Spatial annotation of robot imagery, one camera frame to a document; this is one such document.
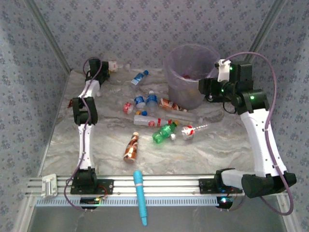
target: blue marker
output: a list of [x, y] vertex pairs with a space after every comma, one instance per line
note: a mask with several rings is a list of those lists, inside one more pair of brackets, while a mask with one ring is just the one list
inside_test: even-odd
[[137, 200], [139, 202], [140, 218], [144, 226], [147, 226], [147, 208], [143, 189], [143, 175], [140, 170], [133, 173]]

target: blue floral wallpaper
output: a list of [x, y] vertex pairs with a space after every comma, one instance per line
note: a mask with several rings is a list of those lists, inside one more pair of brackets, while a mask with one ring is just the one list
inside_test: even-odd
[[[278, 101], [272, 126], [279, 152], [297, 176], [292, 187], [295, 210], [309, 231], [309, 3], [288, 1], [267, 36], [260, 53], [271, 60], [278, 79]], [[256, 87], [273, 93], [269, 67], [253, 61]]]
[[273, 0], [35, 0], [70, 67], [93, 55], [162, 67], [179, 44], [249, 49]]
[[0, 231], [36, 176], [67, 75], [19, 0], [0, 1]]

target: wire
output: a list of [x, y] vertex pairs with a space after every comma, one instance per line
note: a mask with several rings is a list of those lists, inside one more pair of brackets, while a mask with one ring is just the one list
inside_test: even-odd
[[236, 112], [237, 112], [236, 108], [234, 108], [234, 112], [228, 111], [228, 110], [225, 108], [225, 101], [223, 101], [222, 107], [223, 107], [223, 109], [224, 109], [226, 112], [228, 112], [229, 114], [236, 114]]
[[269, 123], [270, 123], [272, 114], [274, 112], [274, 108], [275, 108], [275, 104], [276, 104], [276, 99], [277, 99], [277, 78], [276, 78], [276, 73], [275, 73], [274, 67], [272, 66], [270, 61], [265, 56], [263, 56], [263, 55], [261, 55], [259, 53], [256, 53], [256, 52], [239, 52], [239, 53], [236, 53], [236, 54], [231, 55], [228, 58], [226, 58], [223, 61], [223, 63], [226, 62], [227, 60], [231, 59], [231, 58], [234, 58], [234, 57], [237, 57], [237, 56], [241, 56], [241, 55], [254, 55], [254, 56], [258, 56], [258, 57], [262, 58], [268, 64], [268, 66], [270, 67], [270, 70], [271, 70], [271, 73], [272, 73], [272, 76], [273, 76], [273, 81], [274, 81], [274, 97], [273, 97], [272, 104], [271, 104], [271, 107], [270, 107], [270, 110], [269, 110], [269, 113], [268, 113], [268, 117], [267, 117], [266, 123], [265, 123], [265, 128], [264, 128], [265, 139], [266, 139], [266, 144], [267, 144], [267, 148], [268, 148], [271, 160], [274, 163], [274, 167], [276, 168], [276, 171], [278, 172], [278, 174], [279, 174], [279, 176], [280, 176], [280, 178], [281, 178], [281, 180], [283, 182], [283, 185], [286, 188], [286, 191], [288, 193], [289, 200], [290, 200], [290, 209], [287, 212], [285, 212], [285, 213], [281, 212], [281, 211], [278, 211], [277, 209], [272, 207], [263, 197], [261, 197], [261, 199], [272, 211], [278, 213], [279, 215], [287, 216], [287, 215], [290, 215], [293, 212], [293, 209], [294, 209], [293, 196], [292, 196], [292, 193], [291, 193], [291, 190], [289, 188], [288, 183], [286, 182], [286, 180], [285, 180], [285, 178], [284, 178], [280, 168], [278, 167], [275, 155], [274, 155], [274, 153], [272, 151], [272, 148], [271, 148], [271, 144], [270, 144], [270, 140], [269, 140], [269, 134], [268, 134]]
[[[97, 58], [97, 57], [91, 57], [91, 58], [89, 58], [89, 59], [87, 59], [87, 60], [85, 61], [84, 65], [83, 65], [83, 72], [84, 72], [84, 74], [86, 74], [85, 71], [84, 71], [84, 67], [85, 67], [86, 63], [87, 63], [89, 60], [91, 60], [91, 59], [99, 59], [99, 58]], [[83, 159], [84, 159], [84, 155], [85, 155], [86, 127], [87, 127], [87, 124], [89, 123], [89, 121], [91, 120], [91, 112], [90, 112], [90, 109], [89, 109], [89, 107], [88, 107], [88, 105], [87, 105], [85, 99], [84, 99], [84, 96], [87, 94], [87, 92], [88, 92], [88, 90], [89, 90], [89, 88], [90, 88], [90, 85], [91, 85], [92, 81], [96, 78], [96, 76], [97, 76], [97, 75], [99, 74], [99, 72], [101, 71], [102, 64], [103, 64], [103, 63], [102, 63], [102, 61], [100, 60], [100, 68], [98, 69], [97, 73], [91, 78], [90, 83], [89, 83], [89, 85], [87, 86], [85, 93], [81, 96], [81, 99], [82, 99], [82, 101], [83, 101], [83, 103], [84, 103], [84, 105], [85, 105], [85, 107], [86, 107], [86, 109], [87, 109], [87, 112], [88, 112], [88, 118], [87, 118], [87, 121], [85, 122], [85, 125], [84, 125], [84, 128], [83, 128], [83, 151], [82, 151], [81, 160], [79, 161], [79, 163], [78, 163], [76, 169], [74, 170], [73, 174], [71, 175], [71, 177], [70, 177], [69, 179], [66, 180], [66, 185], [65, 185], [64, 191], [63, 191], [64, 197], [65, 197], [65, 199], [67, 200], [67, 202], [68, 202], [74, 209], [77, 209], [77, 210], [80, 210], [80, 211], [87, 211], [87, 209], [84, 210], [84, 209], [82, 209], [82, 208], [79, 208], [79, 207], [75, 206], [75, 205], [70, 201], [70, 199], [67, 197], [66, 190], [67, 190], [67, 187], [69, 186], [70, 182], [73, 180], [75, 174], [76, 174], [77, 171], [79, 170], [79, 168], [80, 168], [80, 166], [81, 166], [81, 164], [82, 164], [82, 162], [83, 162]]]

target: translucent waste bin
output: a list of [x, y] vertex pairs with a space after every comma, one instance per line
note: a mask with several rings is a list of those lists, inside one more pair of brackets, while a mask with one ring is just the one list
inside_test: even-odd
[[172, 50], [163, 60], [169, 99], [187, 110], [199, 107], [205, 95], [199, 92], [198, 81], [218, 75], [214, 64], [219, 59], [219, 53], [211, 46], [190, 43]]

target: white plastic part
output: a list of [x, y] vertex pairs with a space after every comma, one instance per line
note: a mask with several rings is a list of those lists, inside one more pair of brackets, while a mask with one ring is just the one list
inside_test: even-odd
[[230, 79], [230, 60], [227, 60], [226, 62], [222, 63], [224, 59], [220, 59], [218, 61], [219, 64], [219, 75], [218, 75], [218, 82], [221, 81], [228, 81]]
[[[78, 126], [79, 132], [79, 159], [78, 163], [80, 162], [82, 155], [83, 155], [83, 132], [84, 132], [85, 124], [81, 124]], [[93, 162], [93, 153], [92, 153], [92, 137], [95, 125], [87, 125], [85, 129], [85, 155], [83, 161], [81, 163], [80, 169], [87, 170], [88, 167], [94, 168], [95, 164]]]
[[90, 84], [90, 82], [91, 82], [91, 80], [86, 81], [86, 85], [85, 85], [82, 93], [78, 96], [79, 98], [81, 98], [81, 97], [83, 97], [83, 98], [88, 98], [88, 97], [95, 98], [97, 92], [100, 90], [100, 84], [97, 80], [93, 80], [91, 82], [91, 84]]
[[149, 117], [143, 115], [134, 115], [134, 125], [144, 125], [149, 127], [162, 127], [165, 124], [171, 123], [171, 120], [167, 121], [164, 119]]
[[176, 139], [176, 135], [173, 133], [173, 134], [171, 134], [170, 135], [170, 139], [172, 140], [172, 141], [174, 141], [175, 139]]
[[42, 193], [43, 199], [49, 199], [58, 195], [57, 176], [50, 174], [42, 177]]
[[221, 173], [223, 184], [226, 186], [233, 186], [242, 189], [241, 179], [245, 174], [254, 174], [249, 172], [241, 172], [235, 169], [226, 170]]
[[[258, 109], [254, 110], [251, 114], [249, 112], [245, 112], [240, 115], [241, 120], [246, 127], [253, 150], [254, 172], [255, 175], [259, 177], [266, 177], [267, 174], [270, 174], [271, 176], [279, 175], [270, 157], [265, 139], [264, 127], [268, 113], [269, 112], [265, 109]], [[283, 173], [286, 171], [286, 167], [279, 155], [271, 125], [268, 127], [268, 134], [276, 162]]]

